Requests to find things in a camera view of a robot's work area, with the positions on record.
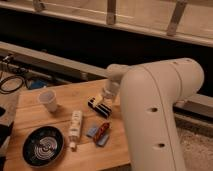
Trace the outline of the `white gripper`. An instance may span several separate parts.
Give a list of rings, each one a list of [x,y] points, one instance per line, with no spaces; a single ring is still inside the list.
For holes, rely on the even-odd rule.
[[[98,94],[94,97],[94,101],[92,103],[93,107],[96,107],[100,103],[103,102],[103,98],[114,100],[119,91],[119,84],[114,81],[107,80],[105,82],[105,86],[102,89],[102,95]]]

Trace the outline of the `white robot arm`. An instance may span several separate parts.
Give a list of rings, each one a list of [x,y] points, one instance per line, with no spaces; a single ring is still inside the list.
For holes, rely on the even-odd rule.
[[[173,105],[201,88],[200,64],[190,58],[111,64],[106,76],[99,100],[120,98],[132,171],[186,171]]]

